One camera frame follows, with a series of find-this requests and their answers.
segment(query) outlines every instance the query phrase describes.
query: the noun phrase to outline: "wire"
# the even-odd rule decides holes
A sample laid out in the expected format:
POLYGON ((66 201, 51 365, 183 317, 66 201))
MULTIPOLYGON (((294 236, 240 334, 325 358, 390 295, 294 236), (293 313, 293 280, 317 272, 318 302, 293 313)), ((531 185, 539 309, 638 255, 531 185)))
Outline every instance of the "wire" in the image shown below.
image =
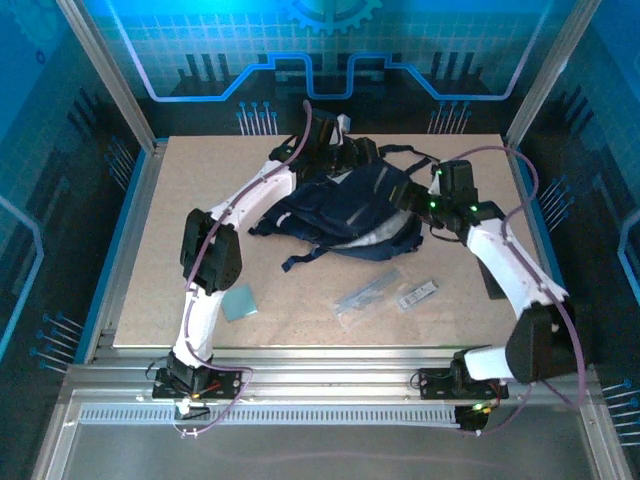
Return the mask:
POLYGON ((497 387, 493 383, 490 383, 489 385, 491 385, 491 388, 493 389, 493 391, 496 392, 496 399, 498 400, 498 404, 496 405, 496 408, 498 408, 500 406, 500 400, 502 400, 501 393, 500 393, 500 383, 498 383, 497 387))
POLYGON ((193 415, 191 415, 189 417, 182 417, 182 420, 193 420, 194 418, 204 417, 205 415, 207 415, 209 413, 210 413, 209 410, 204 410, 204 411, 202 411, 200 413, 193 414, 193 415))
POLYGON ((194 393, 193 395, 191 395, 191 398, 194 398, 194 399, 200 398, 205 393, 218 390, 220 387, 222 387, 222 384, 218 380, 216 380, 215 382, 213 382, 211 386, 200 390, 198 393, 194 393))
POLYGON ((436 235, 435 233, 433 233, 433 225, 429 226, 429 233, 433 238, 437 238, 438 240, 442 240, 443 242, 460 243, 459 238, 447 238, 447 237, 442 237, 440 235, 436 235))
POLYGON ((534 385, 535 383, 530 383, 528 385, 527 391, 522 397, 522 401, 520 402, 520 405, 518 405, 518 408, 516 408, 511 413, 511 415, 509 415, 502 423, 491 428, 490 430, 476 430, 473 432, 470 432, 467 430, 450 430, 450 431, 458 433, 460 435, 465 435, 467 437, 484 437, 486 435, 493 435, 494 433, 497 433, 500 430, 507 428, 509 425, 511 425, 511 422, 513 422, 518 417, 518 415, 522 413, 522 411, 524 410, 524 407, 527 406, 527 403, 529 402, 529 398, 531 398, 531 391, 533 390, 534 385))
POLYGON ((151 362, 149 364, 149 366, 147 367, 147 369, 144 371, 144 378, 146 378, 147 380, 151 380, 149 378, 149 372, 151 371, 151 369, 155 366, 156 363, 161 362, 162 360, 166 360, 166 359, 167 359, 167 356, 165 355, 164 357, 158 357, 153 362, 151 362))
POLYGON ((542 383, 545 387, 547 387, 551 392, 555 393, 558 397, 560 397, 560 400, 562 400, 565 404, 567 404, 569 407, 571 408, 577 408, 578 405, 574 404, 569 397, 567 397, 566 395, 560 393, 558 391, 558 389, 556 387, 554 387, 553 385, 551 385, 549 382, 547 382, 546 380, 542 380, 542 383))
POLYGON ((409 379, 409 386, 411 388, 413 388, 414 390, 420 390, 420 385, 415 385, 413 383, 413 380, 416 378, 417 375, 420 375, 420 372, 415 372, 413 375, 411 375, 411 378, 409 379))
MULTIPOLYGON (((508 230, 507 229, 509 227, 509 222, 511 221, 511 219, 515 215, 517 215, 519 212, 523 211, 526 207, 528 207, 533 202, 533 200, 536 198, 536 195, 538 194, 538 188, 540 186, 540 179, 538 177, 538 172, 536 171, 536 168, 533 165, 533 163, 531 162, 531 160, 529 160, 524 154, 520 153, 519 151, 517 151, 517 150, 515 150, 513 148, 502 147, 502 146, 498 146, 498 145, 487 145, 485 147, 473 148, 473 149, 468 150, 468 151, 466 151, 464 153, 461 153, 460 155, 455 156, 451 160, 460 160, 461 158, 464 158, 464 157, 466 157, 468 155, 471 155, 473 153, 482 152, 482 151, 486 151, 486 150, 499 150, 499 151, 514 155, 515 157, 517 157, 520 160, 522 160, 527 165, 527 167, 529 168, 529 171, 531 172, 531 176, 533 178, 533 190, 531 191, 531 194, 524 200, 524 202, 522 202, 519 206, 517 206, 516 208, 514 208, 513 210, 511 210, 507 214, 507 216, 502 221, 500 233, 502 234, 502 238, 503 238, 505 244, 507 245, 507 248, 509 248, 511 253, 514 255, 514 257, 516 257, 516 259, 522 265, 522 267, 527 271, 527 273, 529 273, 529 275, 531 275, 531 277, 534 279, 534 281, 538 284, 538 288, 540 289, 540 291, 542 291, 547 296, 547 298, 549 298, 549 300, 551 300, 553 302, 553 304, 555 305, 556 309, 558 310, 558 312, 560 312, 560 315, 562 316, 562 320, 564 321, 564 324, 567 327, 567 331, 569 332, 569 337, 571 338, 571 344, 573 345, 574 355, 576 357, 576 366, 577 366, 577 370, 578 370, 578 402, 577 402, 577 405, 581 405, 584 402, 584 398, 586 396, 587 374, 586 374, 586 366, 585 366, 585 360, 584 360, 584 352, 582 351, 582 346, 580 345, 580 338, 578 337, 578 332, 576 330, 576 327, 573 325, 573 322, 571 321, 571 318, 569 317, 569 312, 567 312, 567 309, 565 308, 565 306, 551 292, 551 290, 545 284, 545 282, 542 280, 542 278, 540 278, 540 276, 538 275, 536 270, 522 256, 522 254, 515 247, 515 245, 513 245, 513 243, 511 242, 511 240, 509 239, 509 236, 508 236, 508 230)), ((570 402, 571 405, 577 406, 573 402, 571 402, 571 401, 569 401, 569 402, 570 402)))
MULTIPOLYGON (((304 133, 302 135, 302 139, 300 140, 300 144, 298 145, 298 147, 294 150, 294 152, 291 154, 291 156, 285 162, 283 162, 282 164, 280 164, 279 166, 277 166, 276 168, 274 168, 273 170, 271 170, 270 172, 265 174, 263 177, 260 177, 260 178, 258 178, 256 180, 254 180, 252 183, 250 183, 245 188, 243 188, 233 198, 233 200, 231 200, 231 202, 229 203, 229 205, 227 206, 225 211, 222 213, 222 215, 220 215, 220 218, 216 219, 215 224, 213 225, 213 227, 211 227, 211 230, 209 230, 209 233, 207 234, 207 236, 205 237, 204 241, 202 242, 202 247, 200 248, 200 251, 198 252, 198 256, 196 257, 196 260, 195 260, 195 262, 193 264, 193 268, 191 269, 191 273, 189 274, 189 277, 187 278, 187 282, 185 284, 185 291, 186 292, 192 292, 193 291, 191 289, 191 284, 193 283, 193 279, 195 278, 196 274, 198 273, 198 270, 200 268, 200 264, 202 263, 202 259, 204 258, 204 255, 205 255, 205 252, 207 250, 207 247, 209 246, 209 243, 211 242, 211 240, 213 239, 214 235, 216 234, 216 232, 220 228, 220 225, 222 225, 222 222, 229 216, 229 214, 233 211, 235 206, 240 202, 240 200, 242 200, 242 198, 245 195, 247 195, 250 191, 252 191, 256 186, 262 184, 265 180, 267 180, 270 177, 276 175, 281 170, 287 168, 289 166, 289 164, 291 164, 298 157, 298 155, 300 155, 300 152, 304 148, 305 144, 307 143, 307 139, 309 138, 309 133, 311 131, 311 121, 312 121, 312 116, 313 116, 313 112, 312 112, 311 104, 309 103, 309 100, 304 100, 302 102, 302 106, 304 107, 305 113, 307 114, 307 123, 305 125, 304 133)), ((247 373, 247 379, 245 380, 245 382, 240 387, 240 390, 238 391, 238 394, 233 398, 233 400, 231 400, 229 405, 227 405, 227 407, 220 413, 220 415, 218 415, 218 417, 215 420, 213 420, 211 423, 209 423, 207 426, 205 426, 205 427, 203 427, 201 429, 193 429, 191 432, 187 432, 186 429, 180 430, 174 424, 174 428, 176 430, 178 430, 181 434, 196 437, 199 434, 205 433, 206 431, 210 430, 211 428, 213 428, 215 425, 220 423, 226 417, 227 413, 229 413, 229 411, 234 407, 234 405, 242 397, 242 395, 244 394, 244 391, 246 390, 247 386, 253 380, 253 369, 250 368, 250 367, 223 367, 223 366, 220 366, 220 365, 213 365, 213 364, 207 362, 205 359, 202 359, 202 358, 200 358, 198 356, 198 354, 196 353, 195 349, 193 348, 193 345, 189 341, 189 322, 191 320, 191 310, 193 308, 194 302, 195 302, 195 300, 192 298, 191 302, 189 302, 189 306, 187 307, 187 312, 185 314, 185 321, 184 321, 185 345, 187 346, 187 350, 189 351, 191 356, 196 361, 198 361, 201 365, 204 365, 205 367, 210 368, 211 370, 219 370, 219 371, 223 371, 223 372, 232 372, 232 371, 235 371, 235 370, 242 370, 243 372, 247 373)))

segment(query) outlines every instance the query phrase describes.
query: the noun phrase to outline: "navy backpack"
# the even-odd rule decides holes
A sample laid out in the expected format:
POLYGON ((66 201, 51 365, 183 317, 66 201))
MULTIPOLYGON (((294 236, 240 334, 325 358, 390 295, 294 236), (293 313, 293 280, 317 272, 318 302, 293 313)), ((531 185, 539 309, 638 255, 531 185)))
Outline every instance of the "navy backpack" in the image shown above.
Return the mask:
POLYGON ((289 257, 282 265, 285 272, 329 251, 373 261, 416 251, 422 244, 422 220, 398 210, 389 198, 433 157, 408 145, 386 145, 378 153, 340 177, 315 174, 271 207, 249 233, 291 235, 313 244, 308 255, 289 257), (400 151, 424 158, 403 171, 384 160, 387 153, 400 151))

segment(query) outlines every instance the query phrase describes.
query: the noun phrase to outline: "small plastic package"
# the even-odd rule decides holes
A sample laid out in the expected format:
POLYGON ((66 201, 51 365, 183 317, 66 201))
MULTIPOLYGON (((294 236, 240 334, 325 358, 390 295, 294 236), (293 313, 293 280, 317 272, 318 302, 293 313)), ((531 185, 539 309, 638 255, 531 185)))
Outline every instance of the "small plastic package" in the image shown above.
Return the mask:
POLYGON ((408 312, 436 291, 438 291, 438 284, 435 280, 427 280, 413 287, 403 288, 396 296, 396 305, 401 311, 408 312))
POLYGON ((402 274, 392 269, 373 281, 337 300, 331 310, 346 331, 363 321, 394 307, 394 298, 402 287, 402 274))

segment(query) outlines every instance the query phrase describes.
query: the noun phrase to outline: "mounting plate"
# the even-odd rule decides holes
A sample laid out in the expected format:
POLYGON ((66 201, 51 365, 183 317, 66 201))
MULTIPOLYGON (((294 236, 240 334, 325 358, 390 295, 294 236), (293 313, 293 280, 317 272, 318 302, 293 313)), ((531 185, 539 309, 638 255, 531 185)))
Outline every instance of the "mounting plate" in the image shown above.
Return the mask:
MULTIPOLYGON (((211 387, 219 382, 220 386, 205 391, 200 394, 198 399, 233 399, 240 392, 242 386, 242 371, 233 370, 231 372, 223 372, 220 370, 211 370, 211 377, 207 383, 208 387, 211 387)), ((189 396, 191 393, 187 392, 186 386, 176 380, 175 377, 169 374, 166 368, 159 368, 156 372, 155 384, 153 386, 153 393, 151 394, 154 399, 181 399, 189 396)))
POLYGON ((422 400, 493 400, 498 395, 492 382, 499 388, 501 399, 509 398, 507 386, 499 386, 495 380, 465 382, 461 389, 448 368, 421 368, 416 373, 422 400))

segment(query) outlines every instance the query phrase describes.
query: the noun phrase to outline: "wooden board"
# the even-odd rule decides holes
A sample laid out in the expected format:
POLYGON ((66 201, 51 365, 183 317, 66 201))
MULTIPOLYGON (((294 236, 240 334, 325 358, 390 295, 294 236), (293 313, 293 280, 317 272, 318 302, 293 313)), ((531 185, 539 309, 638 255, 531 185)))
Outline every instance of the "wooden board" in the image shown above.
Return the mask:
MULTIPOLYGON (((498 135, 370 135, 378 146, 410 144, 439 158, 451 158, 482 145, 500 145, 498 135)), ((115 337, 116 346, 170 346, 180 326, 184 279, 179 263, 187 214, 207 210, 232 195, 264 164, 284 137, 172 137, 164 156, 151 209, 134 265, 115 337)), ((418 158, 391 154, 407 167, 418 158)), ((480 200, 493 200, 505 212, 520 202, 506 155, 481 152, 469 158, 480 200)), ((430 183, 429 169, 414 180, 430 183)), ((525 249, 535 249, 526 219, 513 229, 525 249)), ((460 244, 429 236, 417 253, 388 262, 368 262, 326 254, 289 273, 280 268, 309 245, 290 237, 242 236, 244 269, 237 285, 249 284, 258 313, 227 322, 221 313, 215 346, 444 346, 504 343, 515 324, 506 300, 490 300, 476 258, 460 244), (438 292, 403 313, 393 297, 376 305, 375 315, 345 329, 332 313, 336 300, 396 269, 405 288, 434 279, 438 292)))

